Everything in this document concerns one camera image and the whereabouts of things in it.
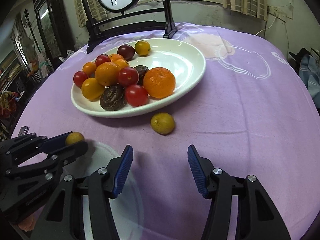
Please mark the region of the person's left hand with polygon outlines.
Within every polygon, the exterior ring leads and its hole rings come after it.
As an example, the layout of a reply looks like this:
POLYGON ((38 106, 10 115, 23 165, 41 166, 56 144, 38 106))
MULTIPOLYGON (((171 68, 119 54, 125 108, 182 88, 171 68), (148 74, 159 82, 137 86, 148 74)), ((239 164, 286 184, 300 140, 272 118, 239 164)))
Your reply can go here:
POLYGON ((35 224, 36 224, 36 218, 35 218, 35 215, 32 214, 30 215, 29 217, 27 217, 25 220, 23 220, 22 222, 20 222, 18 224, 18 227, 25 231, 25 232, 28 232, 28 231, 32 231, 35 227, 35 224))

